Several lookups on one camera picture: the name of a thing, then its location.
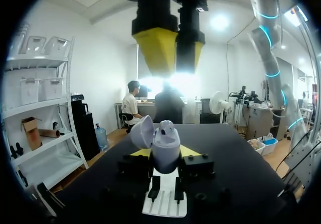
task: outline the computer monitor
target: computer monitor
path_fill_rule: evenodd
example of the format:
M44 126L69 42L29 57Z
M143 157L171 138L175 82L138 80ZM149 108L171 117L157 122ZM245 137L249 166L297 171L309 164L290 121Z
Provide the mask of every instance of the computer monitor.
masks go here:
M137 94L135 97L140 100L147 100L147 93L148 93L147 86L141 85L139 94Z

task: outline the ceiling light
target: ceiling light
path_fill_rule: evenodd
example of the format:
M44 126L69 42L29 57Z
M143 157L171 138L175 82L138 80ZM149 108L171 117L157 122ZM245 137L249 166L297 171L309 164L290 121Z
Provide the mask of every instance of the ceiling light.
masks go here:
M305 21L307 21L307 17L305 16L305 14L303 13L303 11L300 9L300 7L298 7L299 12L302 14L303 18ZM284 13L284 16L294 25L294 26L299 26L301 25L301 22L299 20L299 18L297 17L296 13L290 9L289 11L287 11L286 13Z
M211 20L211 25L214 29L222 31L229 26L229 21L225 16L216 16Z

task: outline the black shoe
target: black shoe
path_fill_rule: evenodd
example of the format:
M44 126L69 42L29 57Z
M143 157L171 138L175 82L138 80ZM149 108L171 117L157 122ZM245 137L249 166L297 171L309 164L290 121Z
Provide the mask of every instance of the black shoe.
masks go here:
M14 157L16 159L18 156L12 145L10 145L10 151L11 151L11 157Z
M17 142L16 143L16 148L17 148L17 154L18 155L23 155L24 154L24 149L23 148L21 148L21 146L20 146L20 144Z

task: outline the black jacket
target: black jacket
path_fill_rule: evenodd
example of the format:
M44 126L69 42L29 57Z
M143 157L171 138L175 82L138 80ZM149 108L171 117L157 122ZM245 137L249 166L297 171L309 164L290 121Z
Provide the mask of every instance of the black jacket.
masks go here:
M156 115L154 123L170 120L182 124L184 102L174 90L164 90L155 96Z

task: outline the cardboard box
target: cardboard box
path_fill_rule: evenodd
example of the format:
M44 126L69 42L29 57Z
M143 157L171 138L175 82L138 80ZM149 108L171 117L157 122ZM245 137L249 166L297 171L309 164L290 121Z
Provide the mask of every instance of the cardboard box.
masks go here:
M31 150L35 150L42 146L36 119L34 117L26 118L22 120L22 125L24 126Z

